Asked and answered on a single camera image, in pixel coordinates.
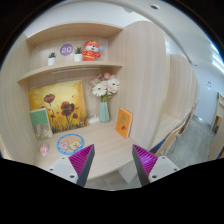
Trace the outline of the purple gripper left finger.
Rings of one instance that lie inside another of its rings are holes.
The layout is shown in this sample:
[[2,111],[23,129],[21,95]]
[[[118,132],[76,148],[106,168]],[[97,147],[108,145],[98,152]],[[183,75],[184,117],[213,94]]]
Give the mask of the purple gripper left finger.
[[69,157],[60,157],[48,168],[48,171],[74,184],[84,187],[94,155],[95,148],[94,145],[91,144]]

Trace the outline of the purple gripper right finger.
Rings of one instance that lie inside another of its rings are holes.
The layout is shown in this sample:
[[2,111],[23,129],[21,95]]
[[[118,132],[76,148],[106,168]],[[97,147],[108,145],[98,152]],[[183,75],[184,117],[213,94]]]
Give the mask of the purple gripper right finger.
[[166,156],[156,156],[140,146],[132,146],[132,156],[142,186],[179,171]]

